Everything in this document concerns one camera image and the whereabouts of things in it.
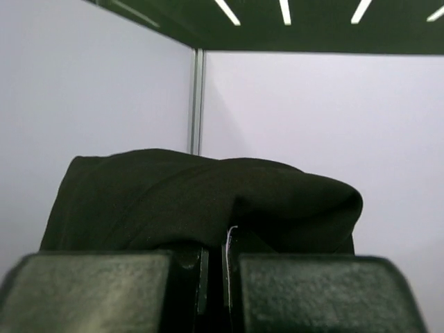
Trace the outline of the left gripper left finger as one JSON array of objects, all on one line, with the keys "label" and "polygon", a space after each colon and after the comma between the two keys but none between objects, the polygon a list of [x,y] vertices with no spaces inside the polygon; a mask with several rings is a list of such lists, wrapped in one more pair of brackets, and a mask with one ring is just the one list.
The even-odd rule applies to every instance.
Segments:
[{"label": "left gripper left finger", "polygon": [[1,284],[2,332],[193,332],[208,252],[40,252]]}]

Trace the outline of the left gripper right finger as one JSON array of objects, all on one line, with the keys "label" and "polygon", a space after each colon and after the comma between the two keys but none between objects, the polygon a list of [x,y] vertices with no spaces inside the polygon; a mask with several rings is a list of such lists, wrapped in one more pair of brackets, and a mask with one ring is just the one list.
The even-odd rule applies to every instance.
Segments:
[{"label": "left gripper right finger", "polygon": [[409,283],[382,257],[274,253],[251,232],[222,247],[233,332],[426,332]]}]

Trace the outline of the plain black shirt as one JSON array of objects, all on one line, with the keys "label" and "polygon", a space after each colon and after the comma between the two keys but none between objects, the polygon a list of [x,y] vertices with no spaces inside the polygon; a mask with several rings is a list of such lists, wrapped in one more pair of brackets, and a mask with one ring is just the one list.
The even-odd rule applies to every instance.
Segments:
[{"label": "plain black shirt", "polygon": [[164,149],[75,157],[41,250],[221,246],[245,227],[278,253],[353,253],[361,194],[339,180],[256,158],[217,160]]}]

